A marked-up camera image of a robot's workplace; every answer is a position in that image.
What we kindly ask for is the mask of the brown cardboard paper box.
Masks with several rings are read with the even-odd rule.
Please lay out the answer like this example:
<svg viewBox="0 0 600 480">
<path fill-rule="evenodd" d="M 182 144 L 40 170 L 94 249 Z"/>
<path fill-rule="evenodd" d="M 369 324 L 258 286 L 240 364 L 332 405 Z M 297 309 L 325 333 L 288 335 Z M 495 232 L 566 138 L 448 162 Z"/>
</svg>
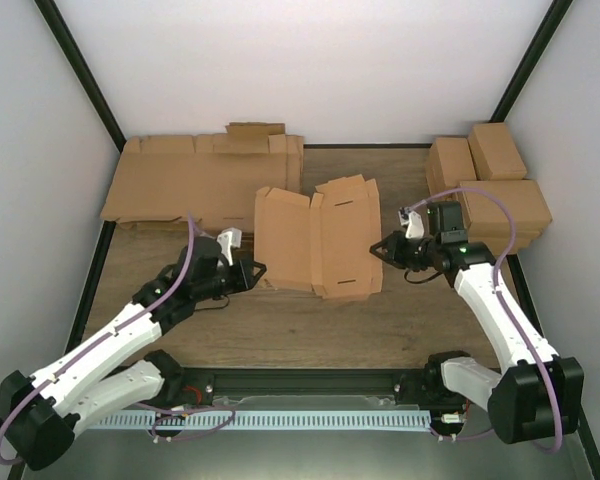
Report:
<svg viewBox="0 0 600 480">
<path fill-rule="evenodd" d="M 264 285 L 312 292 L 323 299 L 364 300 L 379 293 L 382 262 L 377 182 L 361 175 L 315 187 L 308 197 L 273 187 L 256 193 L 254 257 Z"/>
</svg>

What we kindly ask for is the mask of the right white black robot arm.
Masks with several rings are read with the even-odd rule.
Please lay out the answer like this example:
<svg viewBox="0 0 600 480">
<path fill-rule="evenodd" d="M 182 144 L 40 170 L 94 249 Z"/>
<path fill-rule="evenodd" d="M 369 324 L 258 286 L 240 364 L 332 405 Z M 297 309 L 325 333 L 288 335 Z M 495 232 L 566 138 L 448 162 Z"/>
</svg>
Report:
<svg viewBox="0 0 600 480">
<path fill-rule="evenodd" d="M 502 260 L 482 242 L 472 242 L 457 201 L 425 202 L 400 210 L 400 229 L 370 252 L 405 273 L 433 270 L 468 305 L 496 353 L 492 370 L 464 352 L 429 360 L 427 396 L 445 403 L 460 395 L 483 409 L 491 430 L 505 444 L 552 440 L 558 452 L 578 428 L 584 371 L 550 345 L 522 311 L 501 276 Z"/>
</svg>

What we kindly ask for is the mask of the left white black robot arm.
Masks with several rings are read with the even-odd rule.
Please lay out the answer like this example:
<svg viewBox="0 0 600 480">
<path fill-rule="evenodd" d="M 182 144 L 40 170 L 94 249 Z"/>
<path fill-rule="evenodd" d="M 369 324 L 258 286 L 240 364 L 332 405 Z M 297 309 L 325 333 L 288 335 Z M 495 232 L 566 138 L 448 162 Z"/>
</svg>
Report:
<svg viewBox="0 0 600 480">
<path fill-rule="evenodd" d="M 136 352 L 189 319 L 201 302 L 253 289 L 267 270 L 234 254 L 240 234 L 190 238 L 176 262 L 145 283 L 90 339 L 29 376 L 16 370 L 0 384 L 0 464 L 41 470 L 58 460 L 88 427 L 134 404 L 182 404 L 184 373 L 163 350 L 121 372 Z"/>
</svg>

